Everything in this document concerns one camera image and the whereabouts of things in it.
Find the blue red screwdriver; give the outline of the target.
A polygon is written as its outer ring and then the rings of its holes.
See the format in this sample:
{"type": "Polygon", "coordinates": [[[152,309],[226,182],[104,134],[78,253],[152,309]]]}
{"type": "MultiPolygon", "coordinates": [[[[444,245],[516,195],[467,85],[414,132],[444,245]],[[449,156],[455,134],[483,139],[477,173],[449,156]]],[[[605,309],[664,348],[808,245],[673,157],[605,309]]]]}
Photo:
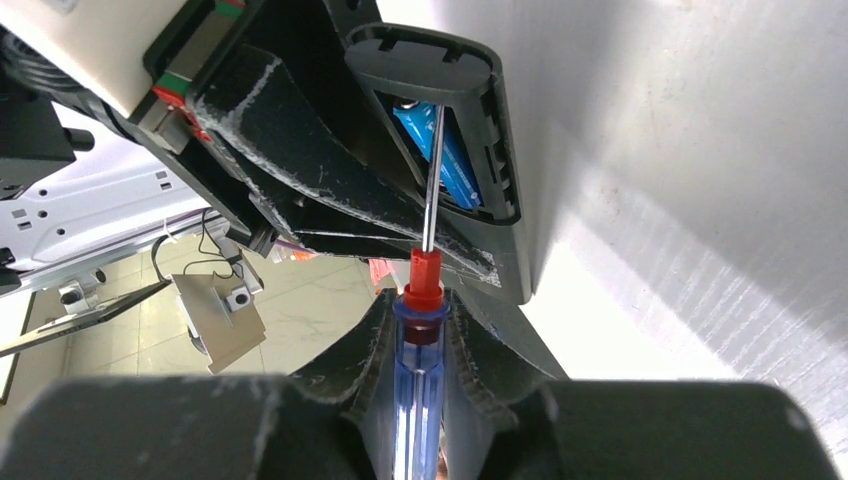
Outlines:
{"type": "Polygon", "coordinates": [[[444,108],[403,100],[395,113],[430,157],[422,240],[411,251],[403,293],[393,304],[397,324],[394,370],[395,479],[434,479],[440,461],[444,402],[444,323],[450,307],[441,287],[442,256],[435,248],[440,174],[444,152],[444,108]]]}

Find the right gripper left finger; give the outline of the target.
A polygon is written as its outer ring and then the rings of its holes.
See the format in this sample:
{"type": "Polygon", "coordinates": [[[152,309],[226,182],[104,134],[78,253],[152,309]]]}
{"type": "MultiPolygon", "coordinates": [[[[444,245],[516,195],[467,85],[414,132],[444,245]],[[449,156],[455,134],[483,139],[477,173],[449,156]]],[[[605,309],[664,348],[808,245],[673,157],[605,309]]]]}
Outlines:
{"type": "Polygon", "coordinates": [[[394,289],[360,321],[288,376],[288,453],[302,479],[390,479],[395,438],[391,400],[394,289]]]}

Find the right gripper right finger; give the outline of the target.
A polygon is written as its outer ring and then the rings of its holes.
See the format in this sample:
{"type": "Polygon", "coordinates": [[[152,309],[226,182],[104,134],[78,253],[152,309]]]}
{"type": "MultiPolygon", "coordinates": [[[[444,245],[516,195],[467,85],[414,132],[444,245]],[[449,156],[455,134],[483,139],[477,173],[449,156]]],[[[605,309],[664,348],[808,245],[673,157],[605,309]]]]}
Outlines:
{"type": "Polygon", "coordinates": [[[443,447],[451,479],[563,472],[544,386],[567,375],[516,305],[450,288],[443,447]]]}

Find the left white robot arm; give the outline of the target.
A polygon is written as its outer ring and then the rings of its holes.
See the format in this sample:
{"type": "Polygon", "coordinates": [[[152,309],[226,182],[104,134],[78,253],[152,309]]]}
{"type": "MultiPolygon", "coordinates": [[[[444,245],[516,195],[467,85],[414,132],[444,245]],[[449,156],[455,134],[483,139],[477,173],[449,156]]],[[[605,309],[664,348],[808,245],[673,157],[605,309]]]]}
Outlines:
{"type": "Polygon", "coordinates": [[[523,296],[503,69],[489,48],[382,20],[373,1],[5,1],[1,289],[63,282],[208,224],[258,254],[405,260],[445,108],[450,277],[523,296]]]}

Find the black remote control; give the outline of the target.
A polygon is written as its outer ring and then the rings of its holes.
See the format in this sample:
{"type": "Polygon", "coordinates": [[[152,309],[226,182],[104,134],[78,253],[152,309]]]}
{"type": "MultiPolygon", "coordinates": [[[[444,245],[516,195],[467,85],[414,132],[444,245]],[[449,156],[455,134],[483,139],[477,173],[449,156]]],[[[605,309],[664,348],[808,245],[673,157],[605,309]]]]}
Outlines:
{"type": "Polygon", "coordinates": [[[467,284],[506,303],[526,303],[532,294],[529,241],[499,56],[459,36],[371,23],[349,34],[344,59],[413,174],[419,195],[426,156],[397,109],[410,102],[444,106],[446,151],[465,157],[479,203],[464,208],[442,191],[436,247],[446,270],[467,284]]]}

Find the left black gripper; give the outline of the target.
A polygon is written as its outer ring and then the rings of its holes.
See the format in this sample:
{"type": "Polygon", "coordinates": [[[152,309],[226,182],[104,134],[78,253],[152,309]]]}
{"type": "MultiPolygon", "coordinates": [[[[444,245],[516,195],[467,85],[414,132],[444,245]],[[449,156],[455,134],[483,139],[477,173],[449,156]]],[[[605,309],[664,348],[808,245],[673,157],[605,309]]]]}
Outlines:
{"type": "Polygon", "coordinates": [[[417,183],[344,60],[375,1],[183,1],[142,55],[139,139],[267,255],[406,259],[417,183]]]}

